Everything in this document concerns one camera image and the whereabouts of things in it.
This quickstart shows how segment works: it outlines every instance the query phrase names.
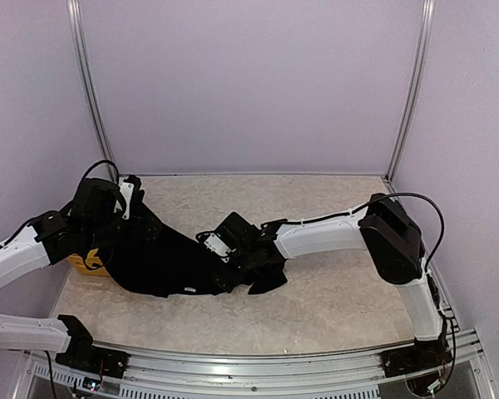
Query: marbled surface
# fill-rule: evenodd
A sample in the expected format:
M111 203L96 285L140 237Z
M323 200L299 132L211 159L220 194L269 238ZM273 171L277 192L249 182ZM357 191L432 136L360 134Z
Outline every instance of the marbled surface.
M143 178L145 202L181 233L213 229L232 210L250 223L309 218L385 191L376 177L307 175ZM97 341L180 352L283 354L371 347L413 338L397 290L367 252L288 261L289 283L271 293L238 287L216 297L129 293L110 278L75 270L55 314L76 315Z

